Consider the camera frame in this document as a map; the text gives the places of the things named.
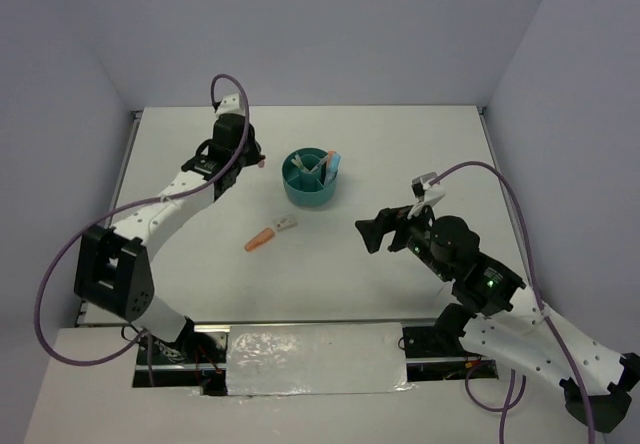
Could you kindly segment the purple gel pen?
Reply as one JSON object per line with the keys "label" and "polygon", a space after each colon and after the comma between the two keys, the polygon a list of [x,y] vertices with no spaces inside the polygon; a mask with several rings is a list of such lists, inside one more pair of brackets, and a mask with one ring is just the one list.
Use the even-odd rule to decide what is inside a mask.
{"label": "purple gel pen", "polygon": [[329,157],[328,154],[325,155],[322,159],[319,160],[318,163],[316,163],[316,165],[313,168],[311,168],[311,170],[309,172],[310,173],[317,172],[325,164],[325,162],[327,161],[328,157]]}

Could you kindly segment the white staple box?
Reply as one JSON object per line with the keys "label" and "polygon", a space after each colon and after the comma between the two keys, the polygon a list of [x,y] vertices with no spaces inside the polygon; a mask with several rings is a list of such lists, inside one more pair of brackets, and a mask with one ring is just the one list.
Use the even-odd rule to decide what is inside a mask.
{"label": "white staple box", "polygon": [[277,232],[283,232],[298,225],[298,221],[293,214],[287,214],[273,220]]}

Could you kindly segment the blue highlighter marker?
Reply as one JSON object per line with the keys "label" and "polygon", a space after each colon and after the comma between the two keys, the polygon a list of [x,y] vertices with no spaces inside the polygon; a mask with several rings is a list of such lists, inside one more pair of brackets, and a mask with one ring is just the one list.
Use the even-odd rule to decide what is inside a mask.
{"label": "blue highlighter marker", "polygon": [[329,175],[329,182],[327,183],[328,184],[327,186],[324,185],[325,187],[328,187],[331,184],[331,182],[335,179],[338,172],[340,160],[341,160],[341,156],[336,152],[336,154],[334,155],[331,161],[331,168],[330,168],[331,173]]}

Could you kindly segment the orange capsule correction tape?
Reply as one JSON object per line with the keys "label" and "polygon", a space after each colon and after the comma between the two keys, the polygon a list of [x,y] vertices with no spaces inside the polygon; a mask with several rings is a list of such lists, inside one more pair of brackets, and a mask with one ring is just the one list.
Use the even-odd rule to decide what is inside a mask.
{"label": "orange capsule correction tape", "polygon": [[252,252],[258,249],[260,246],[266,244],[271,239],[275,237],[275,231],[271,228],[265,228],[261,232],[259,232],[256,236],[250,239],[245,245],[244,249],[246,252]]}

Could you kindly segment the yellow gel pen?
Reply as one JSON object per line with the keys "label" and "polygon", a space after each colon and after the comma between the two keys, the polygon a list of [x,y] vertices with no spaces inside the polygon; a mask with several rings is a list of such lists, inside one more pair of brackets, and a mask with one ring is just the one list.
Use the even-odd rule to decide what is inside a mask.
{"label": "yellow gel pen", "polygon": [[304,165],[302,158],[299,154],[296,154],[292,159],[291,162],[302,172],[307,172],[308,169],[307,167]]}

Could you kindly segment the grey translucent highlighter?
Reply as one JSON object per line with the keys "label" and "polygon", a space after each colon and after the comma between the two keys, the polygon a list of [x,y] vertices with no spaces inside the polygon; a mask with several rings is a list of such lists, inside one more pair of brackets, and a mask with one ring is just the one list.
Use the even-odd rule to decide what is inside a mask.
{"label": "grey translucent highlighter", "polygon": [[324,180],[323,180],[323,184],[325,186],[327,186],[328,185],[327,183],[329,182],[329,175],[331,173],[331,171],[330,171],[331,161],[332,161],[332,158],[334,157],[335,154],[336,154],[336,152],[331,150],[331,151],[328,152],[328,154],[326,156],[327,159],[326,159],[326,163],[325,163],[325,169],[324,169],[325,174],[324,174]]}

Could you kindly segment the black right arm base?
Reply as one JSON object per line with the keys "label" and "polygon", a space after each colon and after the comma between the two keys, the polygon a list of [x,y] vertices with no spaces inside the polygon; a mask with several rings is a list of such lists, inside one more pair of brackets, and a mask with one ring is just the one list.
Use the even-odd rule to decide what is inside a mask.
{"label": "black right arm base", "polygon": [[472,379],[498,378],[493,360],[465,351],[460,343],[472,317],[461,305],[449,304],[435,319],[402,324],[397,345],[404,352],[410,383],[464,380],[477,365]]}

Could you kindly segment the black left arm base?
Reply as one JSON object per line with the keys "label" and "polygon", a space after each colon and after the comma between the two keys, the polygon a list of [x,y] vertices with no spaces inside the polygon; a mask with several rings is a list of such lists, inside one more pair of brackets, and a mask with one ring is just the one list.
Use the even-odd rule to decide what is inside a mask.
{"label": "black left arm base", "polygon": [[120,336],[137,344],[132,387],[191,388],[197,394],[222,397],[227,389],[228,332],[201,332],[196,329],[181,343],[166,343],[145,335],[137,339],[138,329],[121,327]]}

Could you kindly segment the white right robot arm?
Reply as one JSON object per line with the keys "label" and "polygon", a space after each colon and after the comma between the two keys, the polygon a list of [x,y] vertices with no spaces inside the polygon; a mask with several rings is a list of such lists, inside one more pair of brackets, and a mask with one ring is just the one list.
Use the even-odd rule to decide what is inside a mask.
{"label": "white right robot arm", "polygon": [[454,302],[436,320],[435,344],[446,355],[484,355],[533,376],[560,392],[581,423],[591,413],[596,431],[609,434],[626,417],[639,381],[639,357],[607,348],[547,304],[508,266],[481,252],[480,238],[457,216],[426,207],[385,208],[355,227],[369,253],[392,234],[389,251],[410,251],[452,286]]}

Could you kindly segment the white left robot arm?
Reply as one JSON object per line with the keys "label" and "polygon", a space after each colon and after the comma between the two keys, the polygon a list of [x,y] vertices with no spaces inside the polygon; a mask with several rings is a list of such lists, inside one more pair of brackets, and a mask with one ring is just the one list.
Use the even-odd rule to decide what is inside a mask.
{"label": "white left robot arm", "polygon": [[264,159],[244,112],[216,116],[212,136],[197,148],[156,201],[110,227],[93,225],[81,237],[74,292],[135,328],[150,332],[175,363],[215,341],[172,309],[155,289],[151,263],[191,218],[214,204],[247,166]]}

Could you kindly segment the teal round divided organizer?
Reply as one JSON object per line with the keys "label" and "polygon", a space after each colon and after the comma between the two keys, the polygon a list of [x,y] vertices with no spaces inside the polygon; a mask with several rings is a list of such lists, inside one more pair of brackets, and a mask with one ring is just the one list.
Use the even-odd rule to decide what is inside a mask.
{"label": "teal round divided organizer", "polygon": [[[328,187],[323,184],[325,164],[317,172],[309,172],[328,152],[319,148],[307,147],[293,151],[284,159],[281,175],[285,193],[292,204],[304,208],[318,208],[326,205],[333,198],[338,184],[341,160],[337,175]],[[300,171],[291,162],[296,154],[301,156],[308,169],[307,172]]]}

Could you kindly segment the silver foil tape sheet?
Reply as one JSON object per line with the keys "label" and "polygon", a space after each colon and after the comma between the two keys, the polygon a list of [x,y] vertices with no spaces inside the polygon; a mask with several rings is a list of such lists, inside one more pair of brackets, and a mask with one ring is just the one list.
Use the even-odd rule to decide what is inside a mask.
{"label": "silver foil tape sheet", "polygon": [[235,326],[231,396],[377,394],[410,388],[398,323]]}

